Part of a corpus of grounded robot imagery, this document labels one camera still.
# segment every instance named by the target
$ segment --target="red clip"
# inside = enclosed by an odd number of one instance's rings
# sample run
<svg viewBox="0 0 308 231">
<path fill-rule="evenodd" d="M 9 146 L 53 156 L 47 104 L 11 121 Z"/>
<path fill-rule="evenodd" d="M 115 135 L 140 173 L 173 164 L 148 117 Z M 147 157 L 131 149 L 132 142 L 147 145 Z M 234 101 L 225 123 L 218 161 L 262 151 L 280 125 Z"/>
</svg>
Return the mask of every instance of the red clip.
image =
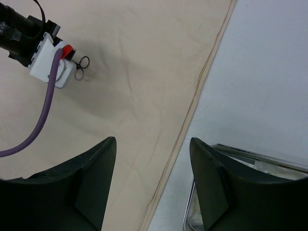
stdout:
<svg viewBox="0 0 308 231">
<path fill-rule="evenodd" d="M 63 53 L 61 59 L 64 59 L 74 48 L 71 45 L 66 45 L 62 48 Z"/>
</svg>

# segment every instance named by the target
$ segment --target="metal tray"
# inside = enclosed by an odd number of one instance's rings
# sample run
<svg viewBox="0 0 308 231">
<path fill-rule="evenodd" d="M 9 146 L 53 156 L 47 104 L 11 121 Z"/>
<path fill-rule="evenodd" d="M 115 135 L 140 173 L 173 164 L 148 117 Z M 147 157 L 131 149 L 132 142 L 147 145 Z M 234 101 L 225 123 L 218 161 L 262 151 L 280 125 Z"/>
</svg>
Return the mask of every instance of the metal tray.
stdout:
<svg viewBox="0 0 308 231">
<path fill-rule="evenodd" d="M 268 174 L 291 180 L 308 177 L 308 166 L 302 164 L 292 163 L 222 144 L 215 143 L 210 146 L 220 153 Z M 182 229 L 183 231 L 204 231 L 194 180 L 192 180 L 192 187 L 186 205 Z"/>
</svg>

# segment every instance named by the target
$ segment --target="white table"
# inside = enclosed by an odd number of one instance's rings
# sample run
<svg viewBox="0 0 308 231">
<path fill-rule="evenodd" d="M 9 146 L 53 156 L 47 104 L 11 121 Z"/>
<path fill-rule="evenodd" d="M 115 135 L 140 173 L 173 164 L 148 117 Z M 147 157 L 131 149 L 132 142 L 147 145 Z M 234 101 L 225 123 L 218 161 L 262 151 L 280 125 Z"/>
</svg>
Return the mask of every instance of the white table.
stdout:
<svg viewBox="0 0 308 231">
<path fill-rule="evenodd" d="M 308 165 L 308 1 L 238 0 L 148 231 L 180 231 L 191 137 Z"/>
</svg>

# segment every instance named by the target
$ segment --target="purple cable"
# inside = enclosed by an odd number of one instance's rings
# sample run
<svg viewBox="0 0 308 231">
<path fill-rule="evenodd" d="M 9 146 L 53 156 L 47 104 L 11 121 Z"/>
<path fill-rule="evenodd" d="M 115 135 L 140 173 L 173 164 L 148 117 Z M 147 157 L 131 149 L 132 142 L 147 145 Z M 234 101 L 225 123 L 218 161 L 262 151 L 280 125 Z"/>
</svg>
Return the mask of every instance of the purple cable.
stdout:
<svg viewBox="0 0 308 231">
<path fill-rule="evenodd" d="M 5 150 L 5 151 L 0 151 L 0 157 L 13 155 L 13 154 L 20 152 L 21 150 L 25 149 L 38 137 L 39 133 L 42 131 L 42 129 L 45 125 L 45 122 L 47 120 L 47 116 L 48 116 L 50 107 L 51 107 L 52 97 L 53 97 L 54 88 L 55 88 L 56 79 L 57 79 L 58 67 L 59 67 L 59 64 L 60 64 L 62 53 L 63 53 L 62 49 L 58 49 L 56 54 L 54 55 L 52 65 L 51 65 L 51 70 L 50 70 L 48 87 L 47 87 L 44 105 L 43 105 L 43 108 L 42 108 L 42 112 L 39 116 L 38 123 L 36 124 L 33 132 L 29 135 L 29 137 L 24 142 L 22 142 L 18 146 L 11 148 L 11 149 L 8 149 L 8 150 Z"/>
</svg>

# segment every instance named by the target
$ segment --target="purple hose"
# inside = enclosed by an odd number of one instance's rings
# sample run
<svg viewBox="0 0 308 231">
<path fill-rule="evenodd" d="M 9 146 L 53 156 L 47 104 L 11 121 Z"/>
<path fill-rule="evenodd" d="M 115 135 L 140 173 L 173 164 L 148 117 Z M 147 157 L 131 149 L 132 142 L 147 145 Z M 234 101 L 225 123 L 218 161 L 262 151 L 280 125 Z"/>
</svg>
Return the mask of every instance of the purple hose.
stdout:
<svg viewBox="0 0 308 231">
<path fill-rule="evenodd" d="M 25 149 L 38 137 L 39 133 L 42 131 L 42 129 L 45 125 L 45 122 L 47 120 L 47 116 L 48 116 L 50 107 L 51 107 L 53 92 L 54 92 L 56 79 L 57 79 L 58 67 L 59 67 L 59 64 L 60 64 L 62 53 L 63 53 L 62 49 L 58 49 L 56 54 L 54 55 L 52 65 L 51 65 L 51 70 L 50 70 L 48 87 L 47 87 L 44 105 L 43 105 L 42 112 L 40 114 L 38 123 L 36 124 L 33 132 L 29 135 L 29 137 L 24 142 L 22 142 L 18 146 L 11 148 L 9 150 L 0 151 L 0 157 L 13 155 L 13 154 L 20 152 L 21 150 Z"/>
</svg>

